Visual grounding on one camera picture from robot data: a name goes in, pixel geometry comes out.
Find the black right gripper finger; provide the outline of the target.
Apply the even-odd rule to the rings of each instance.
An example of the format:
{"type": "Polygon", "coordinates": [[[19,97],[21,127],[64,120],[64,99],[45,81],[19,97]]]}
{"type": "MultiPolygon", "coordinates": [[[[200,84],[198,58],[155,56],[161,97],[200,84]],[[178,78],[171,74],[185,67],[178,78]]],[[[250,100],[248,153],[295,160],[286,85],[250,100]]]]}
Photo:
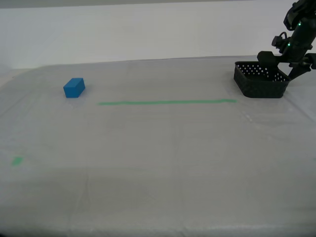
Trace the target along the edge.
{"type": "Polygon", "coordinates": [[[316,69],[316,54],[308,53],[298,62],[290,63],[289,66],[292,68],[289,73],[289,79],[293,80],[311,70],[316,69]]]}
{"type": "Polygon", "coordinates": [[[257,55],[258,63],[269,72],[277,72],[282,56],[274,55],[271,51],[260,51],[257,55]]]}

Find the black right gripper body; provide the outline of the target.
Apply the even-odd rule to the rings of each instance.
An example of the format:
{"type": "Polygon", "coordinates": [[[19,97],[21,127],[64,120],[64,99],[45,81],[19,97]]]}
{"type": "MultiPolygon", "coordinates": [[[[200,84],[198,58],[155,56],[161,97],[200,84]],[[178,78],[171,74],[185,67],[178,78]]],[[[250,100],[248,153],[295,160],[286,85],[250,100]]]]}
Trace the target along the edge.
{"type": "Polygon", "coordinates": [[[294,37],[287,38],[279,50],[281,54],[279,61],[282,63],[299,63],[307,51],[312,49],[313,41],[314,38],[300,40],[294,37]]]}

